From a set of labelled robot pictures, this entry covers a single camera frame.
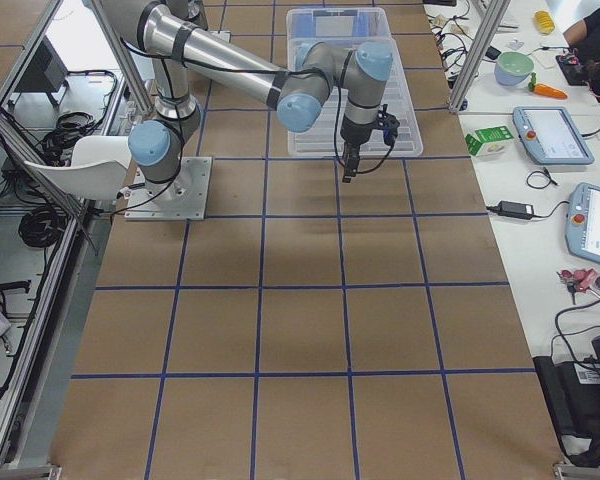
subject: green and white box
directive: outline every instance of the green and white box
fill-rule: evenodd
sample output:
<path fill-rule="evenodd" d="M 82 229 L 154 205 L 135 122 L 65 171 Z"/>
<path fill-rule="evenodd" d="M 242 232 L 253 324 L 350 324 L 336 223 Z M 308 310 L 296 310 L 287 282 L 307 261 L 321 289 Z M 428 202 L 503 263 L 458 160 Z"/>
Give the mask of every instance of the green and white box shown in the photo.
<path fill-rule="evenodd" d="M 513 143 L 513 135 L 504 125 L 476 130 L 464 139 L 469 153 L 476 157 L 503 152 Z"/>

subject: teal bowl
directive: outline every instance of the teal bowl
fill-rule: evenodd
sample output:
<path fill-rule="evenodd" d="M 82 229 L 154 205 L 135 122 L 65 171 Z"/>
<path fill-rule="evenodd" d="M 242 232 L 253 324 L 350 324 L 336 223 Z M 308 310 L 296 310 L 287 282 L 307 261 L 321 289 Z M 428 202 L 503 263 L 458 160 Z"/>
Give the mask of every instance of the teal bowl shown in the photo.
<path fill-rule="evenodd" d="M 504 52 L 498 56 L 494 73 L 502 85 L 516 85 L 533 72 L 533 60 L 518 52 Z"/>

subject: carrot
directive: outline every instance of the carrot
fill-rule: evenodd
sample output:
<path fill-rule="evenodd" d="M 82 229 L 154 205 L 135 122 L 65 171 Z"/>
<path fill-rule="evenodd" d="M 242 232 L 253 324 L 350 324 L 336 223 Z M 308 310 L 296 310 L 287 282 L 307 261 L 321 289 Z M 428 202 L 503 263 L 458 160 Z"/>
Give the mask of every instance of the carrot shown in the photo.
<path fill-rule="evenodd" d="M 567 98 L 567 94 L 564 93 L 562 90 L 550 87 L 549 85 L 545 85 L 544 83 L 536 83 L 535 72 L 531 74 L 531 81 L 529 82 L 528 86 L 529 90 L 535 93 L 536 95 L 542 95 L 543 97 L 558 98 L 560 100 L 564 100 L 565 98 Z"/>

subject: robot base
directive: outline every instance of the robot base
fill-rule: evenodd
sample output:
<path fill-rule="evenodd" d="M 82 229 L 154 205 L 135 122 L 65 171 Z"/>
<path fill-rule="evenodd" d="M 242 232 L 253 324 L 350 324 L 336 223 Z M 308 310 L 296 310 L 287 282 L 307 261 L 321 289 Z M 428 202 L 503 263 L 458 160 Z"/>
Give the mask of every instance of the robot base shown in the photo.
<path fill-rule="evenodd" d="M 180 195 L 181 198 L 166 202 L 166 205 L 158 205 L 150 201 L 135 208 L 136 205 L 146 202 L 151 197 L 144 188 L 132 190 L 128 203 L 131 210 L 124 212 L 125 218 L 140 221 L 204 220 L 212 162 L 211 157 L 183 157 L 181 168 L 193 179 L 193 183 Z M 144 182 L 144 175 L 139 169 L 134 180 L 135 183 Z"/>

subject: yellow corn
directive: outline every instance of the yellow corn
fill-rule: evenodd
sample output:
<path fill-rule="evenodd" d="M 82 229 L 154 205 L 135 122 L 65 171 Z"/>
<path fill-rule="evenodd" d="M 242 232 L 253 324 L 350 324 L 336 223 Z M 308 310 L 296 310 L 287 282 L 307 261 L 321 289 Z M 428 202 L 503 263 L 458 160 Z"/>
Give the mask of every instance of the yellow corn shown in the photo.
<path fill-rule="evenodd" d="M 549 35 L 555 30 L 556 25 L 553 23 L 549 12 L 545 10 L 539 10 L 535 13 L 533 17 L 535 19 L 536 28 L 540 33 Z"/>

